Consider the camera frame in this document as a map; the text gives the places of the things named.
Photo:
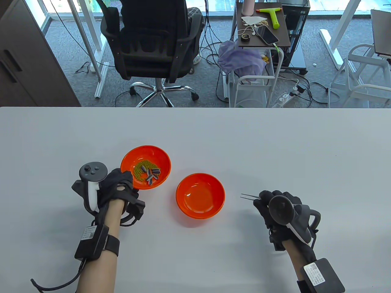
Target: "forearm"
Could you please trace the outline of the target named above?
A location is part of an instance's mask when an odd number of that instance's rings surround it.
[[[109,203],[104,224],[109,227],[109,234],[118,238],[124,202],[112,200]],[[117,273],[117,256],[104,250],[100,258],[86,263],[80,275],[77,293],[112,293],[114,292]]]
[[[307,265],[308,262],[305,260],[303,255],[296,248],[295,243],[292,240],[282,241],[282,245],[285,247],[286,251],[289,254],[289,257],[291,258],[293,268],[296,272],[297,279],[299,281],[303,281],[304,277],[300,272],[300,269],[303,266]]]

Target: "orange bowl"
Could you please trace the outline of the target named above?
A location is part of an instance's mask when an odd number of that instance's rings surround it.
[[[209,219],[224,205],[224,187],[215,177],[195,173],[184,178],[176,189],[176,203],[193,219]]]
[[[134,174],[135,166],[139,162],[145,160],[148,160],[158,166],[161,171],[159,175],[159,180],[154,180],[152,185],[148,185],[148,182],[145,181],[145,179],[147,178],[147,174],[141,175],[141,181],[133,175],[133,186],[136,189],[147,190],[158,187],[164,181],[166,181],[167,177],[170,175],[171,172],[170,157],[164,150],[153,145],[139,146],[128,152],[122,160],[121,171],[130,171],[132,172],[132,174]]]

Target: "tweezers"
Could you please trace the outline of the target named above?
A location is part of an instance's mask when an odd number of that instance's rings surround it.
[[[245,193],[241,193],[241,195],[246,195],[248,197],[254,197],[256,199],[260,199],[260,197],[256,197],[255,195],[250,195],[250,194],[245,194]],[[248,200],[254,200],[252,198],[247,198],[247,197],[241,197],[241,198],[248,199]]]

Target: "smartphone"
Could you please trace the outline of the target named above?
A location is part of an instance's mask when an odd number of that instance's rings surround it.
[[[267,45],[278,42],[277,37],[269,30],[266,25],[258,27],[256,29],[256,35],[260,37],[261,40]]]

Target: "label sticker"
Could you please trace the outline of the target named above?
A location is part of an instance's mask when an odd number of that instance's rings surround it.
[[[322,273],[319,271],[316,263],[310,263],[303,267],[311,283],[316,286],[324,283],[326,280],[323,278]]]
[[[89,227],[87,227],[84,230],[83,236],[81,236],[81,241],[93,238],[96,229],[97,229],[97,226],[89,226]]]

